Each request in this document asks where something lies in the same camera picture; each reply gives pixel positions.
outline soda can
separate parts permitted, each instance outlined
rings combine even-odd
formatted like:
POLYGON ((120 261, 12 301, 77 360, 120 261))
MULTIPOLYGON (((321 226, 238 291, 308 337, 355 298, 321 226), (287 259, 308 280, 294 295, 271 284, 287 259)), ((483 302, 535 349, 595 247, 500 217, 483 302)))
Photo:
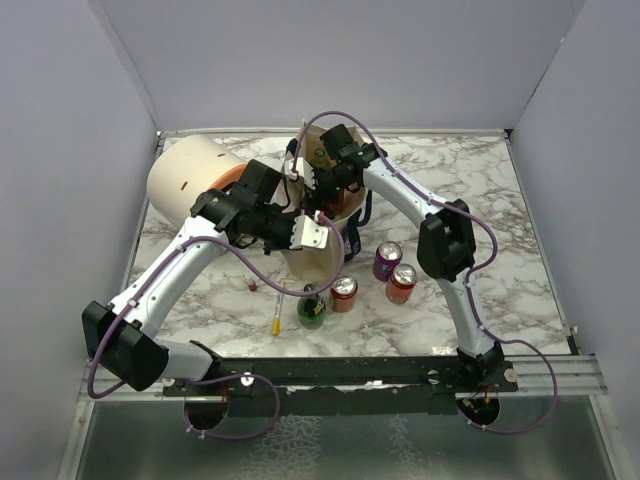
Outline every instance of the soda can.
POLYGON ((338 276, 331 286, 333 311, 346 313, 351 310, 356 303, 356 293, 358 293, 358 282, 355 278, 346 273, 338 276))
POLYGON ((393 269, 402 261, 402 248, 395 242, 384 242, 376 250, 373 262, 373 276, 386 282, 393 269))
POLYGON ((407 263, 398 265, 387 282, 385 293, 393 303, 402 304, 409 300, 418 281, 415 268, 407 263))

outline purple can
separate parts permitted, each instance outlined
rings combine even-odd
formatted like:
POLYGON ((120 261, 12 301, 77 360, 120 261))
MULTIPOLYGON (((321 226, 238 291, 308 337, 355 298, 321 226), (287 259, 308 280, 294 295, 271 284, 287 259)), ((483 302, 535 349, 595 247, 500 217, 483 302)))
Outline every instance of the purple can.
POLYGON ((395 242, 381 243, 376 250, 376 259, 373 262, 373 276, 386 282, 393 269, 402 261, 402 248, 395 242))

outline screw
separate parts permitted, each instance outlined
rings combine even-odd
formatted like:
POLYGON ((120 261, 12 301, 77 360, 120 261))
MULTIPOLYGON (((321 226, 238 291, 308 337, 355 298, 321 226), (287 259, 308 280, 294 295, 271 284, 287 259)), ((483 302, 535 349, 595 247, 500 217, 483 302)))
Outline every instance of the screw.
POLYGON ((513 368, 507 368, 504 371, 504 378, 507 382, 516 383, 518 380, 518 372, 516 372, 513 368))

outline floor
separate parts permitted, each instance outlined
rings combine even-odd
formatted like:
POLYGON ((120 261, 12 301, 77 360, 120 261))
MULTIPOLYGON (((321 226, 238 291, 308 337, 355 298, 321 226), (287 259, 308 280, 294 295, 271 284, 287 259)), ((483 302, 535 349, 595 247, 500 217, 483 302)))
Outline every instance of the floor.
MULTIPOLYGON (((504 399, 496 424, 528 425, 548 405, 548 398, 504 399)), ((614 478, 588 397, 562 397, 547 425, 515 437, 478 432, 457 415, 288 416, 258 439, 225 442, 185 433, 179 402, 95 408, 78 479, 614 478)), ((238 434, 264 422, 229 418, 219 428, 238 434)))
MULTIPOLYGON (((289 136, 215 137, 237 155, 279 168, 289 136)), ((175 140, 168 139, 165 148, 175 140)), ((569 353, 549 279, 504 139, 495 136, 383 137, 390 157, 413 178, 451 200, 462 198, 471 211, 495 230, 500 253, 480 274, 478 285, 488 318, 497 334, 522 338, 545 353, 569 353)), ((152 206, 144 221, 133 267, 139 276, 175 235, 175 229, 152 206)), ((434 281, 420 273, 408 303, 397 306, 384 296, 384 284, 371 274, 377 246, 400 243, 405 259, 417 267, 417 230, 387 201, 374 194, 373 216, 361 230, 363 250, 345 266, 359 282, 354 310, 331 314, 316 331, 301 327, 296 299, 285 297, 282 331, 271 335, 276 293, 258 284, 247 302, 244 276, 248 270, 231 254, 216 259, 178 301, 160 337, 198 340, 223 356, 372 356, 448 355, 456 335, 444 298, 434 281)), ((477 261, 489 256, 490 243, 476 229, 477 261)), ((259 248, 250 259, 270 278, 287 278, 301 289, 282 255, 266 257, 259 248)), ((530 353, 519 346, 505 352, 530 353)))

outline glass bottle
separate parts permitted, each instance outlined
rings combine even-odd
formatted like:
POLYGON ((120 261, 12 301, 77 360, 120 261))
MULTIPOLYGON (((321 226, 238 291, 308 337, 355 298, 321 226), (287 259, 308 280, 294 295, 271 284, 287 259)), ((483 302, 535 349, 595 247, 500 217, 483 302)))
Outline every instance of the glass bottle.
MULTIPOLYGON (((312 283, 304 286, 305 292, 315 289, 316 287, 312 283)), ((319 328, 322 325, 326 311, 327 305, 317 293, 308 297, 301 297, 298 300, 298 318, 302 326, 310 330, 319 328)))

